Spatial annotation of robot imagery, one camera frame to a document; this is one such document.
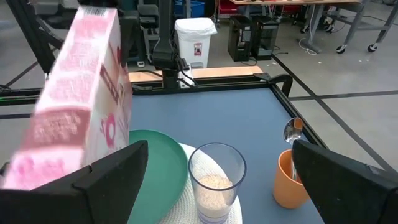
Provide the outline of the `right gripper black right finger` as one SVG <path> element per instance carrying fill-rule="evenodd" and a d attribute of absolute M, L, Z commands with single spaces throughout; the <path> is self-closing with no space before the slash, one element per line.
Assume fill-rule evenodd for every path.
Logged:
<path fill-rule="evenodd" d="M 303 140 L 292 158 L 325 223 L 397 224 L 397 174 Z"/>

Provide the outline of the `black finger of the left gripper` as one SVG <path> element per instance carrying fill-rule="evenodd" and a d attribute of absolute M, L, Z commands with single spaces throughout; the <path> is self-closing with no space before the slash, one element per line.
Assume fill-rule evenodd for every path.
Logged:
<path fill-rule="evenodd" d="M 119 10 L 119 24 L 121 33 L 120 62 L 121 66 L 125 67 L 131 46 L 136 41 L 136 30 L 139 30 L 139 13 Z"/>

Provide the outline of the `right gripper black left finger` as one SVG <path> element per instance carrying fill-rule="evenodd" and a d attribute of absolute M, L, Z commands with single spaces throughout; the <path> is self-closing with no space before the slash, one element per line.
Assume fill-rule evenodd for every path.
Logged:
<path fill-rule="evenodd" d="M 34 190 L 1 191 L 1 223 L 125 224 L 148 161 L 140 140 Z"/>

